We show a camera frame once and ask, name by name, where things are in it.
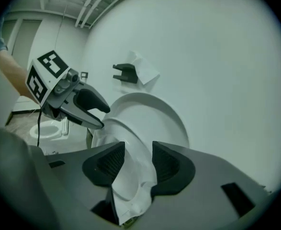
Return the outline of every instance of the white cloth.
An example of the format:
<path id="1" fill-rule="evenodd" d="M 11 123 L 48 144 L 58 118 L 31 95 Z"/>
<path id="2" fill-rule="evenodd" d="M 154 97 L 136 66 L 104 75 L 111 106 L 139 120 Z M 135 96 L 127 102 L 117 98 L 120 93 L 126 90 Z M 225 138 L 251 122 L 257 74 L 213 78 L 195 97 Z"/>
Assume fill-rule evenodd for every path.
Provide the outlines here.
<path id="1" fill-rule="evenodd" d="M 136 74 L 143 85 L 160 75 L 160 73 L 138 52 L 129 51 L 127 63 L 135 66 Z"/>

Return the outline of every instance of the person's arm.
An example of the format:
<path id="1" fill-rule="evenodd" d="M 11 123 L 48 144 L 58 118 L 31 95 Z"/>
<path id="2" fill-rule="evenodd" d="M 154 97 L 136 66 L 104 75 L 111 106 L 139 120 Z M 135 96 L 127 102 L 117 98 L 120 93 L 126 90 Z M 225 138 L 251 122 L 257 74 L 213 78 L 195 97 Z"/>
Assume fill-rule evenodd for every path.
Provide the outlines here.
<path id="1" fill-rule="evenodd" d="M 0 50 L 0 70 L 20 95 L 36 102 L 25 85 L 27 71 L 18 65 L 6 49 Z"/>
<path id="2" fill-rule="evenodd" d="M 20 95 L 26 96 L 36 102 L 25 85 L 27 71 L 20 67 L 14 58 L 8 53 L 7 47 L 2 38 L 1 31 L 4 22 L 4 14 L 0 17 L 0 70 Z"/>

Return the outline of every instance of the robotic arm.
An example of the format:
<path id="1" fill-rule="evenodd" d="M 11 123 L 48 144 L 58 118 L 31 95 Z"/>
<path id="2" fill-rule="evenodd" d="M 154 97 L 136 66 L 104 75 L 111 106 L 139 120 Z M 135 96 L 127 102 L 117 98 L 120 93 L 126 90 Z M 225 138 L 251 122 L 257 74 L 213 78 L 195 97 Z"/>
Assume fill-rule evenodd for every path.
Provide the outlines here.
<path id="1" fill-rule="evenodd" d="M 100 119 L 88 111 L 97 108 L 108 113 L 108 104 L 93 87 L 80 82 L 79 73 L 54 50 L 32 60 L 26 85 L 46 116 L 57 121 L 67 117 L 90 129 L 104 127 Z"/>

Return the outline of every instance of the black slot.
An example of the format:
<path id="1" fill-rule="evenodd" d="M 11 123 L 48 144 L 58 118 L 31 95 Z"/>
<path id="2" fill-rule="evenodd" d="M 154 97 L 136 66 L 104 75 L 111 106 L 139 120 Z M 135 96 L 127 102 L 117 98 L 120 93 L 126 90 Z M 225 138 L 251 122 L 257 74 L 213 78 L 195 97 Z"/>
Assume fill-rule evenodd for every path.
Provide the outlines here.
<path id="1" fill-rule="evenodd" d="M 110 187 L 106 195 L 106 199 L 99 202 L 93 209 L 93 213 L 102 217 L 103 219 L 119 225 L 119 218 L 117 216 L 115 203 L 113 201 L 112 188 Z"/>
<path id="2" fill-rule="evenodd" d="M 65 162 L 61 161 L 61 160 L 49 163 L 51 168 L 55 168 L 55 167 L 58 167 L 58 166 L 61 166 L 61 165 L 64 165 L 64 164 L 65 164 Z"/>
<path id="3" fill-rule="evenodd" d="M 236 183 L 225 184 L 221 187 L 240 217 L 254 208 L 255 205 Z"/>

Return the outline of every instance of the toilet bowl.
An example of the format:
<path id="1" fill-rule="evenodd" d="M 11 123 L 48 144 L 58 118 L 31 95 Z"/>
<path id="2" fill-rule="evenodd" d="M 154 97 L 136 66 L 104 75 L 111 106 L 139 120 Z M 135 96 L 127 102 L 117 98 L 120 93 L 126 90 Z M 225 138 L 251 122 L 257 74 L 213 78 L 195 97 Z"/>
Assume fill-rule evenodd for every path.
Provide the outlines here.
<path id="1" fill-rule="evenodd" d="M 40 123 L 40 140 L 51 140 L 64 138 L 68 134 L 68 120 L 62 121 L 48 120 Z M 38 125 L 30 129 L 30 136 L 38 139 Z"/>

